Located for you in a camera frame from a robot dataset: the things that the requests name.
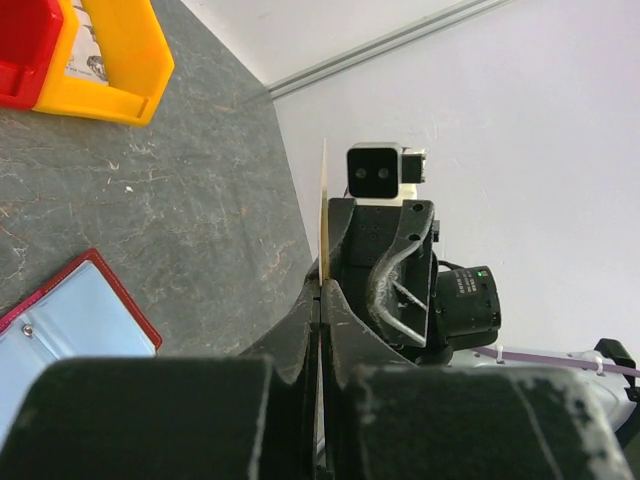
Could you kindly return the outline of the red plastic bin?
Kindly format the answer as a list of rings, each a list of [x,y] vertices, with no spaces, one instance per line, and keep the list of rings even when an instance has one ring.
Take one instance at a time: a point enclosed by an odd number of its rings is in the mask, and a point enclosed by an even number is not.
[[[79,26],[70,1],[1,3],[1,106],[60,114],[66,62]]]

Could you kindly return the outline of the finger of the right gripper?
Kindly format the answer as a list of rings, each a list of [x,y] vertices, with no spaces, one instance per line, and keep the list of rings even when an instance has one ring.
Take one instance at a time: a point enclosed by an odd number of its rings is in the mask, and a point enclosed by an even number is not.
[[[331,279],[340,276],[343,245],[355,206],[353,198],[332,198],[328,202],[328,277]]]
[[[432,203],[405,200],[372,209],[368,229],[376,249],[368,280],[368,309],[391,344],[424,347],[432,290]]]

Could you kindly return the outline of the white card in yellow bin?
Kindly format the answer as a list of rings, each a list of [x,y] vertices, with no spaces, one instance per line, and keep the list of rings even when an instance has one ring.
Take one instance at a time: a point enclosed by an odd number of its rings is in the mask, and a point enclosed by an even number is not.
[[[73,0],[72,6],[78,19],[79,27],[65,67],[65,75],[107,85],[106,68],[91,17],[81,0]]]

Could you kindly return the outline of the yellow plastic bin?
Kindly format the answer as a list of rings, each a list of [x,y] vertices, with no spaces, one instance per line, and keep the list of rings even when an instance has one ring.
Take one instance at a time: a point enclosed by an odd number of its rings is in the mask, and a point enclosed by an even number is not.
[[[107,83],[68,76],[67,62],[80,29],[70,1],[60,1],[63,24],[37,112],[143,127],[150,123],[174,70],[163,30],[148,0],[84,1],[97,37]]]

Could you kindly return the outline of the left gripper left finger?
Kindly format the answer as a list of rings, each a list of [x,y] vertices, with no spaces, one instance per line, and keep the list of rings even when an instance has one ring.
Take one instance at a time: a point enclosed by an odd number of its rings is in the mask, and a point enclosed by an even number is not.
[[[312,479],[319,287],[237,356],[74,358],[32,384],[5,479]]]

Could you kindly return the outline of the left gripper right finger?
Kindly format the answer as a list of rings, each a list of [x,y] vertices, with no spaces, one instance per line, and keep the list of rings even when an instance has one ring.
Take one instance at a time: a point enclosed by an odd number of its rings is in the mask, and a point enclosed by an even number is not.
[[[595,394],[564,367],[417,366],[327,325],[326,467],[337,479],[631,479]]]

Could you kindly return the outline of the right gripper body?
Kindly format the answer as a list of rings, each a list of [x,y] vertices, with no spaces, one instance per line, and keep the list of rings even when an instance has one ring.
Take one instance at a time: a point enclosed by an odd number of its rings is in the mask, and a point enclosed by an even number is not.
[[[438,360],[440,321],[433,307],[437,231],[429,200],[369,206],[332,199],[330,331],[366,335],[408,360]]]

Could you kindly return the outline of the red leather card holder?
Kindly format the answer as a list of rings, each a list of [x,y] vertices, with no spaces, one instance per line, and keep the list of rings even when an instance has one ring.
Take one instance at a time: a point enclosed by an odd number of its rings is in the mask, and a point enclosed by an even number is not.
[[[152,357],[161,345],[98,250],[83,252],[1,318],[1,437],[49,365],[73,357]]]

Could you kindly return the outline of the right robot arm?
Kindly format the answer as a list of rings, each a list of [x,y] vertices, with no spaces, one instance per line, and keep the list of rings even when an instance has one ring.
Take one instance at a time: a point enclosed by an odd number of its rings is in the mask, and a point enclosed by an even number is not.
[[[537,353],[498,345],[502,312],[487,266],[437,257],[440,236],[428,200],[321,209],[325,256],[356,318],[406,361],[423,366],[552,366],[575,371],[595,394],[621,446],[639,438],[639,366],[615,339],[584,352]]]

